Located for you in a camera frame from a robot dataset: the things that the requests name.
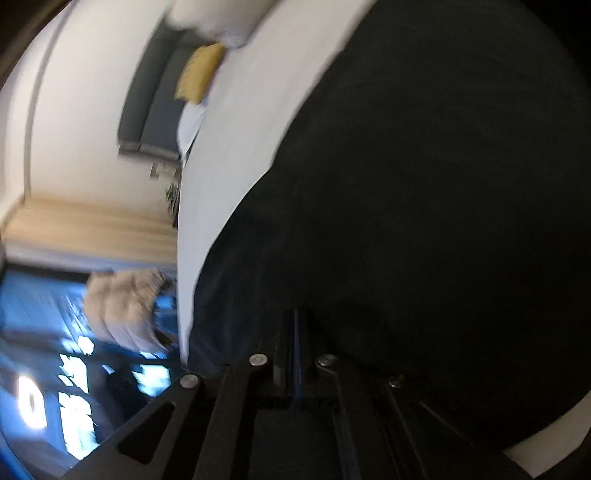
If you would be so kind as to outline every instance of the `black bracket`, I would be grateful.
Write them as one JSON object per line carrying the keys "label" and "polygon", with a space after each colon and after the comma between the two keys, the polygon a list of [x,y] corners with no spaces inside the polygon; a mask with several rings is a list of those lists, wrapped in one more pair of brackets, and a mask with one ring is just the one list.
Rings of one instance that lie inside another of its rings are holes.
{"label": "black bracket", "polygon": [[64,478],[246,479],[257,412],[288,408],[330,409],[345,480],[530,478],[418,382],[364,371],[329,351],[307,312],[286,312],[260,353],[221,380],[185,375]]}

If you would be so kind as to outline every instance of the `bright light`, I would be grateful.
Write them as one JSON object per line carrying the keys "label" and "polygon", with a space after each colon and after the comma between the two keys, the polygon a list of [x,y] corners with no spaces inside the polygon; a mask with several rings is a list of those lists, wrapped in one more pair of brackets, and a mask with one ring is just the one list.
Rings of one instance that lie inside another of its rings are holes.
{"label": "bright light", "polygon": [[88,393],[88,379],[86,378],[86,364],[76,356],[65,356],[60,353],[64,366],[61,368],[70,380],[84,393]]}
{"label": "bright light", "polygon": [[170,374],[163,365],[140,365],[142,373],[132,372],[140,392],[157,397],[170,386]]}
{"label": "bright light", "polygon": [[88,337],[78,337],[78,346],[85,355],[91,355],[95,351],[95,344]]}
{"label": "bright light", "polygon": [[65,386],[67,386],[67,387],[73,387],[74,386],[74,384],[72,383],[72,381],[68,377],[66,377],[65,375],[58,375],[58,378],[62,382],[64,382],[64,385]]}
{"label": "bright light", "polygon": [[82,397],[64,392],[59,392],[57,398],[61,404],[61,429],[66,450],[78,460],[82,460],[98,446],[90,416],[90,404]]}
{"label": "bright light", "polygon": [[43,394],[30,378],[18,377],[18,409],[32,429],[47,427]]}

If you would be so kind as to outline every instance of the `white wall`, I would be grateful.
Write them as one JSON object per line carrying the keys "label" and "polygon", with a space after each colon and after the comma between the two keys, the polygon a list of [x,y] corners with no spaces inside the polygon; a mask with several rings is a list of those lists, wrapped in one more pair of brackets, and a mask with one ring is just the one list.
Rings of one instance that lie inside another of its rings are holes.
{"label": "white wall", "polygon": [[79,0],[45,71],[31,143],[31,190],[166,215],[170,181],[118,156],[117,129],[143,50],[168,0]]}
{"label": "white wall", "polygon": [[25,133],[35,81],[65,11],[33,40],[0,91],[0,223],[25,189]]}

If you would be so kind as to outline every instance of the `yellow pillow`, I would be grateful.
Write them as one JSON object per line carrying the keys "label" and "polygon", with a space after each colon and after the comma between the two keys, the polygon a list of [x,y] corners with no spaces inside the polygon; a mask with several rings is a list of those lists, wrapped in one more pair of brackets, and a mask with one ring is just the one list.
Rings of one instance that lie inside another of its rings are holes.
{"label": "yellow pillow", "polygon": [[195,50],[178,79],[174,99],[200,103],[212,82],[213,74],[222,62],[225,51],[226,47],[221,43]]}

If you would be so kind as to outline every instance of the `metal screw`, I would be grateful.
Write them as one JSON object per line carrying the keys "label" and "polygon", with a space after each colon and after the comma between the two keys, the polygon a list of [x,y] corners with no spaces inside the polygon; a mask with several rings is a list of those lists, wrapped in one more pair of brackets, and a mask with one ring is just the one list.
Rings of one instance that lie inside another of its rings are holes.
{"label": "metal screw", "polygon": [[269,359],[264,353],[255,353],[248,359],[248,361],[253,367],[262,367],[269,361]]}
{"label": "metal screw", "polygon": [[399,375],[397,377],[392,377],[388,380],[388,385],[392,388],[402,388],[404,386],[404,375]]}
{"label": "metal screw", "polygon": [[188,374],[181,378],[180,383],[183,388],[195,388],[199,385],[199,377],[197,375]]}
{"label": "metal screw", "polygon": [[330,367],[332,364],[336,362],[336,356],[332,355],[331,353],[325,353],[318,357],[318,364],[321,367]]}

